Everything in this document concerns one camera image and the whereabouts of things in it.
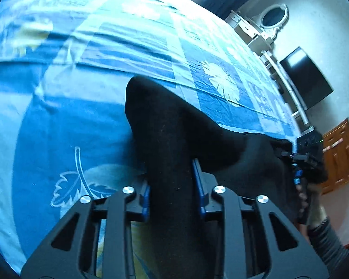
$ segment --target patterned bedspread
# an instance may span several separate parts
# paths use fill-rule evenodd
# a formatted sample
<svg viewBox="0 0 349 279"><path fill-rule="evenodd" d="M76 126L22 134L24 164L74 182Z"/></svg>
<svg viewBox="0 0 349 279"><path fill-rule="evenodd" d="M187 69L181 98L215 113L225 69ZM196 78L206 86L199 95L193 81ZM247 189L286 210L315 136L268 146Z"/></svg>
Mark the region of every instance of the patterned bedspread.
<svg viewBox="0 0 349 279"><path fill-rule="evenodd" d="M256 55L189 0L2 0L0 252L17 273L80 196L142 172L124 114L136 74L227 129L299 135ZM145 232L133 224L137 277L157 278Z"/></svg>

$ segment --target wooden door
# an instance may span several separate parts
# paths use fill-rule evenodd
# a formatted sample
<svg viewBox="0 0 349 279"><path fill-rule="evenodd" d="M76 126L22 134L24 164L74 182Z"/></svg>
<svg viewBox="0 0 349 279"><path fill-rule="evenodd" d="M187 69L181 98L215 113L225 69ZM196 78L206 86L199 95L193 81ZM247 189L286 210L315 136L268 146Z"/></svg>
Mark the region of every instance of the wooden door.
<svg viewBox="0 0 349 279"><path fill-rule="evenodd" d="M328 181L322 184L323 194L337 189L349 182L349 121L323 136L323 147L330 147L324 152Z"/></svg>

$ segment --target bed sheet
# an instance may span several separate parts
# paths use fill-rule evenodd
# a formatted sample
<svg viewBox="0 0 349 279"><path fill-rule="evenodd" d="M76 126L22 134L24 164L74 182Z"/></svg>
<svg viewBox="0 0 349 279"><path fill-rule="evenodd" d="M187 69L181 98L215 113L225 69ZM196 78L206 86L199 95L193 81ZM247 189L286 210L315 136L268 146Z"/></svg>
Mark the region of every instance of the bed sheet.
<svg viewBox="0 0 349 279"><path fill-rule="evenodd" d="M124 114L137 74L226 129L300 135L256 55L189 0L2 0L0 252L17 273L82 195L142 173ZM145 225L133 241L137 278L157 278Z"/></svg>

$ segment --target black bracket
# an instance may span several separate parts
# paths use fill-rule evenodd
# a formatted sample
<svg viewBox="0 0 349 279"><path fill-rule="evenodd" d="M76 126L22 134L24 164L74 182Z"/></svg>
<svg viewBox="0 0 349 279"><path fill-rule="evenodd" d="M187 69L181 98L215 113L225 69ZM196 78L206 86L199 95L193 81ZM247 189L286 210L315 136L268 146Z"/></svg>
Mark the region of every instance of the black bracket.
<svg viewBox="0 0 349 279"><path fill-rule="evenodd" d="M81 197L30 256L21 278L98 279L98 238L101 220L106 219L103 278L134 279L131 221L147 220L149 193L140 176L110 197Z"/></svg>
<svg viewBox="0 0 349 279"><path fill-rule="evenodd" d="M265 235L268 269L255 275L254 279L309 278L327 279L325 264L315 253L296 227L284 216L268 197L258 196L255 200L240 197L216 178L202 172L199 161L193 161L195 187L199 198L199 211L205 221L216 220L220 224L218 258L215 277L219 279L247 279L246 244L243 216L257 215ZM293 240L288 248L280 245L274 224L279 222L284 233Z"/></svg>

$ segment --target flat screen tv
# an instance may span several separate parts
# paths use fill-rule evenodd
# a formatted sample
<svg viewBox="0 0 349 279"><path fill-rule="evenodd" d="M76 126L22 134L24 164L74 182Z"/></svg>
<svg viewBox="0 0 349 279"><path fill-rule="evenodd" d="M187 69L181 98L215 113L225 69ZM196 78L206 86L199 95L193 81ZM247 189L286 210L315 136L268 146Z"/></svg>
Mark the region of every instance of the flat screen tv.
<svg viewBox="0 0 349 279"><path fill-rule="evenodd" d="M323 74L301 47L284 58L280 64L291 78L295 86L293 89L301 96L306 109L333 92Z"/></svg>

